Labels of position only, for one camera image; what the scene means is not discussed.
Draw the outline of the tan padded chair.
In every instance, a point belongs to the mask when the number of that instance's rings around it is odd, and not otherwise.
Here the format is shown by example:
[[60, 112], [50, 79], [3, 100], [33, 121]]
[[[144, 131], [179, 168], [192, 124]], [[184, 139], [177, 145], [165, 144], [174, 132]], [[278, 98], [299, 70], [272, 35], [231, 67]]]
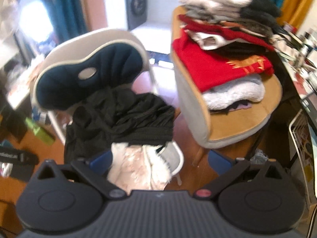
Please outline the tan padded chair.
[[[186, 9], [178, 6], [172, 16], [172, 43], [179, 36], [179, 14]], [[180, 110], [195, 141], [204, 148], [222, 148], [237, 143], [260, 131], [271, 118], [282, 100], [282, 86], [277, 76], [259, 74], [265, 88], [264, 99], [251, 103], [250, 108], [240, 110], [209, 110], [202, 93], [192, 81], [182, 62], [174, 54], [171, 43], [171, 59], [174, 64]]]

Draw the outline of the pink white garment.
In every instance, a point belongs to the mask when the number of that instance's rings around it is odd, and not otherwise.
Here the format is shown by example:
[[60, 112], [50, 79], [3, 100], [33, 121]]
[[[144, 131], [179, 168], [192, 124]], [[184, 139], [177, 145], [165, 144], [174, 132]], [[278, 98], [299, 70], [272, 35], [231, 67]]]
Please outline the pink white garment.
[[172, 174], [157, 149], [158, 146], [113, 143], [107, 180], [127, 194], [133, 190], [164, 190]]

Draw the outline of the red garment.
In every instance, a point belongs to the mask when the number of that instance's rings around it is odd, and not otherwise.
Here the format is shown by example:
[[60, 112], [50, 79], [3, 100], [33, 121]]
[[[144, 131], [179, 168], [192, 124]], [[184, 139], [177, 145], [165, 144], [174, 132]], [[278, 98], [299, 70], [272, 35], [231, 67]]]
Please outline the red garment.
[[221, 25], [200, 23], [179, 14], [174, 54], [192, 81], [204, 92], [251, 74], [274, 73], [266, 52], [273, 47], [261, 38]]

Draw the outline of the white chair with blue cushion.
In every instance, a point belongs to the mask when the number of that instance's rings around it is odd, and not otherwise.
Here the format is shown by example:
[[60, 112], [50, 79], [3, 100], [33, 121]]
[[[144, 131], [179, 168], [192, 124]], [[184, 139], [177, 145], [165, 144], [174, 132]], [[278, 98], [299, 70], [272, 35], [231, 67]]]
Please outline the white chair with blue cushion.
[[[49, 113], [69, 114], [70, 122], [63, 131], [65, 146], [73, 113], [88, 97], [106, 88], [132, 90], [135, 80], [148, 70], [148, 54], [133, 34], [111, 29], [93, 31], [49, 53], [35, 81], [32, 102]], [[153, 91], [145, 93], [157, 95]], [[169, 165], [173, 178], [182, 166], [180, 150], [171, 140], [158, 146], [157, 153]]]

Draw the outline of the teal curtain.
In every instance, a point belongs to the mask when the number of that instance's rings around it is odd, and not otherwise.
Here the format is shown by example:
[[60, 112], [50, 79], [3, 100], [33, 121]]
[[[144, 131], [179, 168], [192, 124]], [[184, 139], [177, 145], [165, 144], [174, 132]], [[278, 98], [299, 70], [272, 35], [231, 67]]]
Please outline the teal curtain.
[[88, 32], [81, 0], [41, 0], [59, 43]]

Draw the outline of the black washing machine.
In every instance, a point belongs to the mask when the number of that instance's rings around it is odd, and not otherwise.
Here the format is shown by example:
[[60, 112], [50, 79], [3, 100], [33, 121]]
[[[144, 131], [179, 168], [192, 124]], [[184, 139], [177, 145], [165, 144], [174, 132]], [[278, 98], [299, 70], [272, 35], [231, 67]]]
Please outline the black washing machine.
[[129, 30], [136, 29], [147, 21], [147, 0], [126, 0], [127, 25]]

